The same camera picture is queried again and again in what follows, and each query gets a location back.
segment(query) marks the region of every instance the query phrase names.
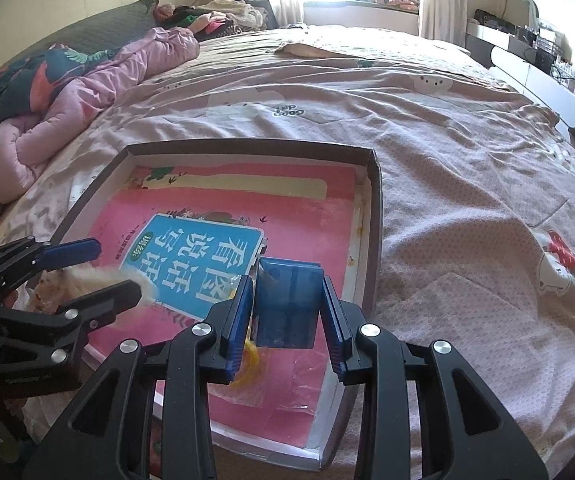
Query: blue plastic box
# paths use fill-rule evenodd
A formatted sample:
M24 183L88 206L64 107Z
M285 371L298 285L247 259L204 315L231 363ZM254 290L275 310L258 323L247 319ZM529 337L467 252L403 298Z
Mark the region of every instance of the blue plastic box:
M319 264L260 258L252 339L267 348L312 348L323 294Z

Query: silver screw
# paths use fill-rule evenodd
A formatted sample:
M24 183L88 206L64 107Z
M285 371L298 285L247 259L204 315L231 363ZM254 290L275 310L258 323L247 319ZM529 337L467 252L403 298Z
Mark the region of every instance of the silver screw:
M192 327L194 335L208 335L210 332L212 332L212 327L207 323L197 323Z
M452 352L452 345L447 341L436 341L433 345L434 351L439 354L449 354Z
M68 352L66 352L62 348L59 348L59 349L53 351L52 355L50 356L50 359L52 359L52 362L54 364L57 364L57 365L61 364L67 358L68 358Z
M372 323L368 323L361 327L361 333L367 337L376 337L381 333L381 329Z
M72 320L78 315L79 315L79 311L75 308L71 308L70 310L67 310L66 314L65 314L67 320Z
M126 339L123 343L120 344L119 349L123 352L123 354L131 354L138 348L138 341L134 339Z

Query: blue label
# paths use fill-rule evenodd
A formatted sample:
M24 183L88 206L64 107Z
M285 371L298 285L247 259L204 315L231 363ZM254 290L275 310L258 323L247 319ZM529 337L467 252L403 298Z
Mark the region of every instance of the blue label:
M235 224L155 215L121 267L132 267L158 289L158 300L197 319L227 300L248 274L263 231Z

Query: bed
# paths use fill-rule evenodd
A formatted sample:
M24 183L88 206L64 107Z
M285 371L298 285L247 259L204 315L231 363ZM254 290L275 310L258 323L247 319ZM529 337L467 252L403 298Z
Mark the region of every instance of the bed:
M59 153L1 218L0 244L50 238L127 144L262 136L374 148L383 172L374 319L402 340L451 341L557 475L575 455L575 152L557 116L463 50L402 33L281 29L201 47ZM357 400L320 478L352 478L360 409ZM217 465L224 478L307 475L225 452Z

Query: pink comforter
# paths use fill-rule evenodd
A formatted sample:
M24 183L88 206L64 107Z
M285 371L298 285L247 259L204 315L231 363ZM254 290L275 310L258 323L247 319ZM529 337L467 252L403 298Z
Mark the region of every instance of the pink comforter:
M123 47L112 61L70 82L43 120L30 115L1 123L0 213L4 204L23 196L52 157L123 92L198 55L199 43L186 28L153 28Z

